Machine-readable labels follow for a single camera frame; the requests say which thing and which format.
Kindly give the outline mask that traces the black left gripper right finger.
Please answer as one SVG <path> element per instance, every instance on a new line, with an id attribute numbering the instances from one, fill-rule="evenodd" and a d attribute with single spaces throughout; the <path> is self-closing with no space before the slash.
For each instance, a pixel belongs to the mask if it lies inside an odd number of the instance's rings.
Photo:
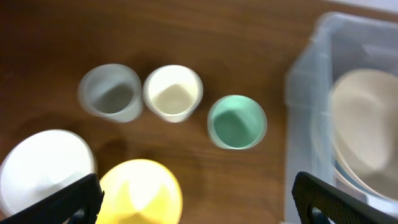
<path id="1" fill-rule="evenodd" d="M 387 215 L 308 172 L 299 172 L 292 187 L 300 221 L 305 224 L 397 224 Z"/>

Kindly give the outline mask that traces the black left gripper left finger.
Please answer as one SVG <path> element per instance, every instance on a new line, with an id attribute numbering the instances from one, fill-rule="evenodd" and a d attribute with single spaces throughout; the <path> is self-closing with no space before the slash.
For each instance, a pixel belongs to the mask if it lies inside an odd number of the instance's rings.
<path id="1" fill-rule="evenodd" d="M 1 224 L 95 224 L 104 199 L 96 174 L 89 174 L 32 206 L 4 219 Z"/>

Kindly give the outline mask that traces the blue bowl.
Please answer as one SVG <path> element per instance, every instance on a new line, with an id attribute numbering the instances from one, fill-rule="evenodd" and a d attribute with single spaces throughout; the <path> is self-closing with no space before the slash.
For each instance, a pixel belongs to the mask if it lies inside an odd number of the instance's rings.
<path id="1" fill-rule="evenodd" d="M 376 194 L 366 190 L 364 187 L 360 186 L 355 180 L 353 180 L 345 171 L 344 169 L 340 166 L 338 161 L 335 161 L 335 175 L 336 178 L 347 185 L 348 187 L 351 187 L 352 189 L 357 190 L 358 192 L 361 192 L 362 194 L 369 194 L 372 196 L 376 196 Z"/>

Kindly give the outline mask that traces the white small bowl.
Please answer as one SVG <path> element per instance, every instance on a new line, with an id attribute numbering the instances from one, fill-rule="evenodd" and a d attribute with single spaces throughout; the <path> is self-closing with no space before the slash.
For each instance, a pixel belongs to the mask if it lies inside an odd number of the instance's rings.
<path id="1" fill-rule="evenodd" d="M 24 139 L 1 164 L 1 211 L 10 217 L 96 172 L 86 141 L 64 129 Z"/>

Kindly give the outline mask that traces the yellow small bowl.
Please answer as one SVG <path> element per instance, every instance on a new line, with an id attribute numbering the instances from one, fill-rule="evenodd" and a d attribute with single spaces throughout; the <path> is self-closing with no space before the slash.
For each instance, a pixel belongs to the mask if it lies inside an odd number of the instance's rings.
<path id="1" fill-rule="evenodd" d="M 166 166 L 148 159 L 123 162 L 100 180 L 104 199 L 96 224 L 178 224 L 180 184 Z"/>

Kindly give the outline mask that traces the beige large bowl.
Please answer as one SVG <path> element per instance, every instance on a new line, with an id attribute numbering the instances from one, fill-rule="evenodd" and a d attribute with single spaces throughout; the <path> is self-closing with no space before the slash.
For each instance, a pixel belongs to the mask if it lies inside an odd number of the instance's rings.
<path id="1" fill-rule="evenodd" d="M 341 76 L 330 93 L 338 163 L 362 188 L 397 199 L 397 77 L 357 69 Z"/>

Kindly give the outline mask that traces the mint green cup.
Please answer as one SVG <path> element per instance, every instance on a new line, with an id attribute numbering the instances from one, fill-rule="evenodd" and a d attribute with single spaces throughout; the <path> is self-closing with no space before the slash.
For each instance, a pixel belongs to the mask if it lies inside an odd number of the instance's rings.
<path id="1" fill-rule="evenodd" d="M 264 139 L 267 128 L 267 116 L 262 107 L 243 95 L 220 98 L 207 117 L 209 138 L 222 149 L 250 149 Z"/>

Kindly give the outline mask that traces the grey cup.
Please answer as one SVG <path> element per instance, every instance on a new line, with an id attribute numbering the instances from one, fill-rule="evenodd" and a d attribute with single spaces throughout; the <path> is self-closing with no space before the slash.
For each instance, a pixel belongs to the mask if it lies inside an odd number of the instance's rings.
<path id="1" fill-rule="evenodd" d="M 137 119 L 144 110 L 141 79 L 126 65 L 100 65 L 81 79 L 78 101 L 89 114 L 128 123 Z"/>

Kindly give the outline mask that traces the cream cup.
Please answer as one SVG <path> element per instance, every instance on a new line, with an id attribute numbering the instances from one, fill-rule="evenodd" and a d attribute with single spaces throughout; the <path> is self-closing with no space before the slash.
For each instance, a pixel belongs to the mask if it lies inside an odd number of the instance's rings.
<path id="1" fill-rule="evenodd" d="M 203 98 L 203 83 L 192 69 L 166 65 L 154 70 L 143 87 L 146 106 L 164 121 L 180 123 L 188 119 Z"/>

